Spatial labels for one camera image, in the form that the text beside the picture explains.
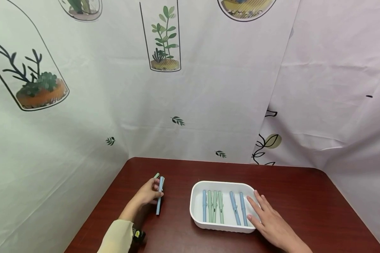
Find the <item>plastic tray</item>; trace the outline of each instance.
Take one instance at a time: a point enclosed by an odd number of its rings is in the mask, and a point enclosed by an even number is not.
[[[216,223],[208,222],[208,206],[207,206],[207,222],[203,222],[203,190],[221,191],[222,202],[224,211],[224,224],[220,221],[219,209],[216,212]],[[247,184],[242,183],[228,183],[228,182],[216,182],[216,181],[200,181],[193,186],[190,197],[190,215],[193,218],[195,224],[202,229],[212,229],[228,232],[239,233],[251,233],[255,230],[255,227],[251,222],[247,221],[247,226],[244,226],[243,215],[241,210],[240,192],[243,193],[245,201],[246,215],[253,215],[256,218],[259,216],[253,210],[246,196],[251,197],[256,203],[256,198],[253,194],[254,189]],[[238,206],[238,214],[240,216],[241,226],[236,224],[235,214],[232,208],[229,192],[233,192],[235,195],[236,205]]]

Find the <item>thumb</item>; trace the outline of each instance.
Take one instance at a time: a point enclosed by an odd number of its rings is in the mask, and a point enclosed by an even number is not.
[[[155,197],[162,197],[163,195],[163,192],[155,192]]]
[[[254,227],[256,227],[257,230],[259,230],[259,232],[262,232],[264,230],[264,226],[262,223],[260,223],[259,219],[256,218],[255,216],[253,215],[248,215],[248,220],[252,223],[252,225]]]

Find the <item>fabric backdrop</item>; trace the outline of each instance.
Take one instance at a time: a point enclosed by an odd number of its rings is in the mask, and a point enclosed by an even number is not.
[[[131,157],[248,163],[298,5],[1,0],[0,252],[62,252]]]
[[[318,168],[380,241],[380,0],[1,0],[0,253],[136,156]]]
[[[251,163],[323,170],[380,241],[380,0],[302,0],[292,31]]]

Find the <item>sleeve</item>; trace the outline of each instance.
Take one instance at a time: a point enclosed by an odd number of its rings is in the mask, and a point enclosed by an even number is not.
[[[131,221],[113,221],[97,253],[127,253],[132,242],[132,226]]]

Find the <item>wooden table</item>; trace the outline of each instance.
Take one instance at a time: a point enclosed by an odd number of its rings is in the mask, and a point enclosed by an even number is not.
[[[315,253],[380,252],[380,244],[320,170],[151,158],[132,158],[125,164],[65,252],[96,253],[110,224],[157,172],[166,178],[164,201],[160,216],[151,207],[145,218],[147,243],[139,252],[281,252],[257,231],[238,234],[196,227],[189,213],[190,193],[202,180],[257,189]]]

